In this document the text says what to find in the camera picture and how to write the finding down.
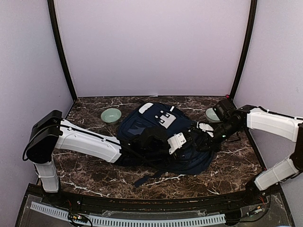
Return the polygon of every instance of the white wall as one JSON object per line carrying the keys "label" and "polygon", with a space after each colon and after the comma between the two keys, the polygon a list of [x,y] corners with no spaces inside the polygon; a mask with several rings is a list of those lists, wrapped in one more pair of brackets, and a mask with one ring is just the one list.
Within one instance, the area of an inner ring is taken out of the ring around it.
{"label": "white wall", "polygon": [[56,1],[78,96],[226,95],[250,0]]}
{"label": "white wall", "polygon": [[[250,49],[236,94],[237,106],[261,105],[275,112],[303,116],[303,1],[260,0]],[[294,144],[253,131],[267,167]],[[282,185],[296,226],[303,226],[303,175]]]}
{"label": "white wall", "polygon": [[29,182],[22,161],[32,126],[53,109],[72,105],[49,19],[47,1],[0,1],[0,222],[15,226]]}

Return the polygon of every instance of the small bowl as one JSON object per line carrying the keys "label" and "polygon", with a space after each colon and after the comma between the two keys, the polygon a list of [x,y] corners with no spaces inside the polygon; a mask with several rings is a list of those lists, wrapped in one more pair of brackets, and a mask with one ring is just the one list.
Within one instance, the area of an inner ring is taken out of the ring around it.
{"label": "small bowl", "polygon": [[121,118],[121,111],[115,108],[109,108],[101,114],[101,119],[108,124],[117,124]]}
{"label": "small bowl", "polygon": [[209,122],[211,122],[211,123],[221,122],[212,108],[207,109],[205,114],[206,114],[206,118]]}

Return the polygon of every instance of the backpack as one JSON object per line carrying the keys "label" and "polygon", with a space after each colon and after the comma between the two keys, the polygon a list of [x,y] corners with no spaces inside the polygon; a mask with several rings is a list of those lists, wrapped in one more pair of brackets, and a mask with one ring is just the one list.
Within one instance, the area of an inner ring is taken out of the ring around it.
{"label": "backpack", "polygon": [[[199,145],[205,144],[210,135],[206,131],[195,130],[197,123],[174,106],[161,103],[145,103],[133,110],[122,121],[117,138],[119,140],[130,140],[141,135],[147,128],[165,129],[168,138],[182,132],[187,135],[186,143],[182,147],[178,148],[173,155],[167,155],[167,158],[150,159],[150,162],[159,168],[165,168],[168,172],[196,175],[208,168],[216,151],[215,149],[203,149],[202,151],[198,149]],[[120,166],[149,165],[140,158],[123,152],[115,164]],[[159,177],[164,172],[156,173],[152,177]]]}

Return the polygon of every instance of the cable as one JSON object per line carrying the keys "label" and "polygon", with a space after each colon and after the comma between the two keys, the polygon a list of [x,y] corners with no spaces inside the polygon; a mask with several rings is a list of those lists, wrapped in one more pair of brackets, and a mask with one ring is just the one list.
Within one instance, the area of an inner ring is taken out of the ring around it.
{"label": "cable", "polygon": [[[45,198],[45,200],[46,200],[52,207],[55,207],[55,208],[57,208],[57,209],[59,209],[59,210],[64,210],[65,208],[60,207],[60,206],[57,206],[57,205],[54,205],[53,203],[51,203],[51,202],[48,200],[48,198],[47,198],[47,196],[46,196],[46,194],[45,194],[45,191],[44,191],[44,189],[43,189],[43,184],[42,184],[42,182],[41,182],[41,186],[42,186],[43,197]],[[81,219],[84,219],[84,220],[86,220],[87,222],[89,222],[89,223],[90,223],[90,227],[93,227],[93,223],[91,222],[91,220],[90,220],[88,217],[86,217],[84,214],[79,214],[79,213],[76,213],[76,212],[72,212],[72,211],[71,211],[71,210],[72,210],[72,205],[71,205],[71,201],[70,201],[70,200],[64,201],[64,203],[63,203],[62,205],[64,205],[66,202],[69,203],[69,209],[68,209],[69,216],[75,216],[75,215],[77,215],[78,217],[81,217]],[[75,226],[75,227],[81,227],[81,226],[83,226],[82,224],[78,224],[78,223],[74,222],[72,219],[69,219],[69,218],[68,218],[68,222],[69,222],[69,223],[72,223],[72,225]]]}
{"label": "cable", "polygon": [[54,127],[54,126],[57,126],[59,127],[58,124],[51,124],[51,125],[48,125],[48,126],[45,126],[44,128],[42,128],[40,131],[38,131],[31,139],[30,141],[28,142],[27,146],[25,147],[24,151],[23,151],[23,155],[22,155],[22,160],[23,161],[27,161],[28,158],[25,159],[25,153],[27,152],[27,149],[29,148],[29,146],[31,145],[31,143],[34,141],[35,138],[37,138],[37,136],[39,136],[42,132],[44,132],[46,129],[48,128],[51,128],[51,127]]}
{"label": "cable", "polygon": [[303,121],[303,118],[300,118],[300,117],[296,117],[296,118],[295,118],[295,117],[293,117],[293,116],[285,115],[285,114],[282,114],[282,113],[272,112],[272,111],[266,110],[266,109],[263,108],[262,106],[259,106],[258,108],[260,108],[262,111],[264,111],[264,112],[266,112],[266,113],[269,113],[269,114],[279,115],[279,116],[282,116],[282,117],[288,117],[288,118],[291,118],[291,119],[297,119],[297,120]]}
{"label": "cable", "polygon": [[223,201],[232,201],[232,202],[238,202],[238,201],[242,201],[243,199],[241,198],[241,199],[237,199],[237,200],[228,200],[228,199],[226,199],[226,200],[223,200]]}
{"label": "cable", "polygon": [[260,196],[259,199],[262,201],[262,205],[265,206],[264,199]]}
{"label": "cable", "polygon": [[240,223],[244,223],[244,222],[256,222],[259,221],[260,219],[262,219],[265,215],[267,215],[269,209],[270,209],[270,204],[271,204],[271,194],[269,194],[269,200],[268,200],[268,205],[264,211],[264,213],[257,219],[255,220],[245,220],[245,221],[241,221],[242,218],[248,217],[248,214],[246,213],[245,215],[243,215],[242,217],[238,218],[238,219],[227,219],[227,222],[240,222]]}

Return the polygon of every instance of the marble table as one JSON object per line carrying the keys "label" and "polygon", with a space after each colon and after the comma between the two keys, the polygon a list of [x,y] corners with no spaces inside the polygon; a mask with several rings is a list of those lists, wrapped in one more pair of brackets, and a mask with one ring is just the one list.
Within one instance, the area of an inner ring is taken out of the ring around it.
{"label": "marble table", "polygon": [[[67,119],[103,135],[115,136],[119,125],[107,125],[100,115],[107,108],[118,108],[124,119],[144,102],[174,105],[196,121],[206,121],[205,110],[224,97],[85,97],[79,98]],[[157,170],[150,167],[121,167],[69,150],[55,150],[53,157],[62,189],[85,195],[128,199],[180,199],[225,194],[244,190],[245,183],[261,172],[261,166],[245,133],[241,141],[225,142],[209,168],[199,175],[168,173],[149,179],[135,188],[133,183]]]}

